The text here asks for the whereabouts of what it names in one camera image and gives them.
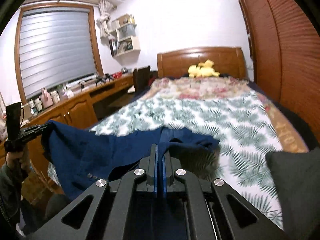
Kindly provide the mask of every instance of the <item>triangular cutout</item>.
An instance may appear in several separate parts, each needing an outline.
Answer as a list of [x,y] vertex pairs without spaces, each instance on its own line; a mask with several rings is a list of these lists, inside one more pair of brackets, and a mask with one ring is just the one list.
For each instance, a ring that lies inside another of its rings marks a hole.
[[85,215],[89,210],[92,200],[92,195],[86,196],[78,205],[76,205],[62,218],[62,223],[71,226],[74,229],[79,229],[82,225]]
[[233,195],[227,195],[227,199],[237,219],[239,227],[245,228],[258,221],[258,218]]

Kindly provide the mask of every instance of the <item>wooden headboard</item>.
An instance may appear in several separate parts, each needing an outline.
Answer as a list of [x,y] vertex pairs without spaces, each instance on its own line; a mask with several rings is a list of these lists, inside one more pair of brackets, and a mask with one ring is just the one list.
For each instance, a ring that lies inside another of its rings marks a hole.
[[198,47],[180,49],[157,55],[158,75],[162,77],[181,77],[188,73],[191,65],[214,62],[213,68],[220,73],[228,73],[235,78],[246,78],[244,57],[240,47]]

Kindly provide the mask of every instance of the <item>pink bottle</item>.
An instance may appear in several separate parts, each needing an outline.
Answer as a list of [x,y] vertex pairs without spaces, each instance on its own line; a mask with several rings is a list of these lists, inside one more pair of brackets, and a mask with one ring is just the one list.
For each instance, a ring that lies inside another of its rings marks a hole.
[[49,92],[45,88],[43,88],[41,91],[41,94],[42,95],[40,96],[40,98],[44,108],[48,108],[49,106],[52,106],[53,102]]

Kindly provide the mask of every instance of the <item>person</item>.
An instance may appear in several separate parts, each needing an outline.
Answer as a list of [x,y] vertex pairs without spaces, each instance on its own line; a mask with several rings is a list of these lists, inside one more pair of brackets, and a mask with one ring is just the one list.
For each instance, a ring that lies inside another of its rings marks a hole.
[[[26,239],[16,230],[20,222],[22,182],[30,172],[29,150],[7,153],[5,163],[0,168],[0,234],[4,239]],[[60,194],[53,194],[45,211],[43,224],[59,213],[71,201]]]

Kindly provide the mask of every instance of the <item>bed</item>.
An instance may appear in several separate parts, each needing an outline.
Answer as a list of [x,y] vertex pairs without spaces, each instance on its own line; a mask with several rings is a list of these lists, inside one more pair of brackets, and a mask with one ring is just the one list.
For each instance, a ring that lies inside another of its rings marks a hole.
[[[190,65],[207,59],[214,62],[216,71],[232,77],[180,78]],[[308,148],[272,102],[247,86],[241,48],[203,47],[161,53],[157,64],[160,79],[151,89],[91,131],[125,136],[165,126],[212,135],[220,140],[219,149],[193,160],[182,157],[183,168],[201,179],[224,179],[282,228],[281,208],[264,155],[281,150],[307,152]],[[53,165],[49,175],[59,183]]]

